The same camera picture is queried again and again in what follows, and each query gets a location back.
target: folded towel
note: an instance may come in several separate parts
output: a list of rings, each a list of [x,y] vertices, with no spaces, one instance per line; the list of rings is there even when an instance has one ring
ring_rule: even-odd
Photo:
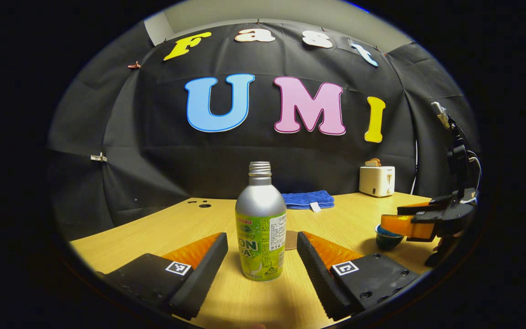
[[[321,190],[308,193],[283,193],[288,209],[311,209],[310,204],[317,202],[320,208],[332,208],[334,198],[327,191]]]

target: small bowl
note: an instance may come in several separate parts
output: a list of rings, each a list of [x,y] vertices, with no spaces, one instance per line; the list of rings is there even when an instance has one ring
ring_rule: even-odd
[[[376,245],[381,250],[392,250],[403,241],[403,235],[389,232],[380,224],[374,227],[374,231],[376,232]]]

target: pink letter m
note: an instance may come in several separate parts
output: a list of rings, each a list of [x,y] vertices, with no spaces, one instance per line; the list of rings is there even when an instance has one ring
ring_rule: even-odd
[[[279,133],[296,133],[300,124],[296,122],[296,110],[307,131],[313,131],[324,112],[324,121],[319,126],[326,135],[343,135],[346,127],[342,125],[340,94],[342,87],[334,83],[320,85],[316,97],[312,99],[300,79],[276,77],[274,83],[281,89],[281,119],[275,123]]]

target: silver bottle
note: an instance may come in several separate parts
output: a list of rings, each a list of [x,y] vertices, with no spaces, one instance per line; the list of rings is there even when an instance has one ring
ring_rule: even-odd
[[[235,206],[242,271],[255,281],[271,281],[283,270],[285,200],[271,185],[269,162],[249,164],[249,185]]]

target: wooden table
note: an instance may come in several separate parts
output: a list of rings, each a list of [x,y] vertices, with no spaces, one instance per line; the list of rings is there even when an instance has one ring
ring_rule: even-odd
[[[381,252],[374,242],[374,227],[380,223],[380,215],[396,214],[397,206],[430,200],[399,192],[386,198],[357,192],[334,199],[334,208],[320,212],[288,210],[288,230],[307,231],[363,255]],[[284,271],[279,279],[260,283],[244,277],[236,240],[236,200],[204,200],[190,198],[71,244],[92,269],[109,273],[144,253],[161,256],[208,235],[226,232],[228,253],[198,317],[191,323],[214,329],[248,327],[253,323],[263,323],[268,329],[317,329],[336,323],[326,316],[297,250],[285,252]],[[204,203],[211,207],[198,207]],[[411,271],[423,273],[430,269],[424,262],[438,240],[404,240],[384,254]]]

